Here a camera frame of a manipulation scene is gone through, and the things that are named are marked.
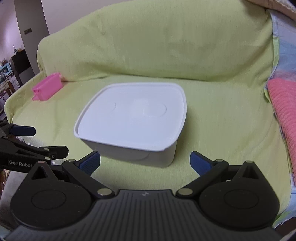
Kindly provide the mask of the white plastic bin lid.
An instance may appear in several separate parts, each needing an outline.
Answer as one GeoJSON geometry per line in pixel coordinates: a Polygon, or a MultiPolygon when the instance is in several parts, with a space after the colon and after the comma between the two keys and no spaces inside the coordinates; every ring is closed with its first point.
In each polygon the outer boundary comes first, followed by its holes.
{"type": "Polygon", "coordinates": [[[186,114],[186,96],[178,84],[111,84],[83,108],[74,135],[97,144],[161,152],[178,140],[186,114]]]}

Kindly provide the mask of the pink plastic box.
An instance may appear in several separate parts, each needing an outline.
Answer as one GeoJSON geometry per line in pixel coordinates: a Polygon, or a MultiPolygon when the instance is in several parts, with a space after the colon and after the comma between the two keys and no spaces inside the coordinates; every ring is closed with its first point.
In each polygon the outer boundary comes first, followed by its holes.
{"type": "Polygon", "coordinates": [[[62,87],[62,75],[58,73],[53,73],[47,76],[45,79],[36,84],[32,91],[34,96],[32,97],[33,101],[47,101],[55,93],[57,93],[62,87]]]}

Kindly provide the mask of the blue toaster oven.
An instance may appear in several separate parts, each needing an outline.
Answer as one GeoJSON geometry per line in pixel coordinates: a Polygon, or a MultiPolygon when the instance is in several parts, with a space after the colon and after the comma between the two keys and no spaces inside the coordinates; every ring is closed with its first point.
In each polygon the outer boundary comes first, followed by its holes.
{"type": "Polygon", "coordinates": [[[6,63],[5,65],[1,66],[0,73],[1,73],[1,76],[3,75],[5,78],[7,78],[10,74],[12,74],[13,70],[10,66],[10,63],[6,63]]]}

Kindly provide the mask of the black cabinet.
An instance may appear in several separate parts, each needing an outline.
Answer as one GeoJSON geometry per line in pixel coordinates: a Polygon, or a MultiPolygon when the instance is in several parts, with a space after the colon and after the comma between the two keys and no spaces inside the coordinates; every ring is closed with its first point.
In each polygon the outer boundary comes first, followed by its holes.
{"type": "Polygon", "coordinates": [[[10,64],[20,86],[32,78],[31,76],[28,77],[30,75],[28,70],[32,71],[32,68],[25,50],[16,52],[11,57],[10,64]]]}

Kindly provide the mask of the beige plastic storage bin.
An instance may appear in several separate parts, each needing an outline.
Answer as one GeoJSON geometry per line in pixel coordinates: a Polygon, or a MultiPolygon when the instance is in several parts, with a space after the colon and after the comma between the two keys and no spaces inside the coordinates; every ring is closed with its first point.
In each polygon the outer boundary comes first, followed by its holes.
{"type": "Polygon", "coordinates": [[[82,141],[93,151],[97,151],[101,156],[134,164],[160,168],[165,168],[173,162],[177,146],[177,141],[175,141],[167,149],[160,152],[154,152],[116,147],[84,139],[82,139],[82,141]]]}

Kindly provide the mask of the pink knitted cushion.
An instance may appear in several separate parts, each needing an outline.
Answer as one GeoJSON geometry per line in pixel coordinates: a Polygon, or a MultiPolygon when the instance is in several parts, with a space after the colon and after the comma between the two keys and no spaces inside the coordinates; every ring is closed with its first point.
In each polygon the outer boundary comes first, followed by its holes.
{"type": "Polygon", "coordinates": [[[295,178],[295,82],[281,78],[267,82],[275,115],[287,144],[293,178],[295,178]]]}

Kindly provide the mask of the pastel patchwork blanket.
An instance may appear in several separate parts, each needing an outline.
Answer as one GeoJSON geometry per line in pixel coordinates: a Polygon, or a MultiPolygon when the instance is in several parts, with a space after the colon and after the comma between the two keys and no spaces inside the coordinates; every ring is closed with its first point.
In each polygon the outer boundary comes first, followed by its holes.
{"type": "MultiPolygon", "coordinates": [[[[273,24],[273,69],[267,82],[275,78],[281,78],[295,82],[295,21],[278,11],[270,10],[269,13],[273,24]]],[[[267,90],[267,82],[264,87],[264,93],[267,99],[271,102],[267,90]]],[[[280,132],[285,142],[281,127],[280,132]]],[[[293,178],[289,154],[288,161],[291,181],[290,201],[287,208],[285,208],[276,219],[273,225],[274,227],[277,227],[286,221],[295,218],[295,178],[293,178]]]]}

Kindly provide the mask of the beige embroidered pillow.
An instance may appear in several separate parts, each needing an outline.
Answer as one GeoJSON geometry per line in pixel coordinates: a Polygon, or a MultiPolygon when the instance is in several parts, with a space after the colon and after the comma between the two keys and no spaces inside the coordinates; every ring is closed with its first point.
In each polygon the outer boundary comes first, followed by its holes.
{"type": "Polygon", "coordinates": [[[289,18],[295,20],[295,1],[288,0],[248,0],[251,3],[262,6],[267,9],[278,11],[289,18]]]}

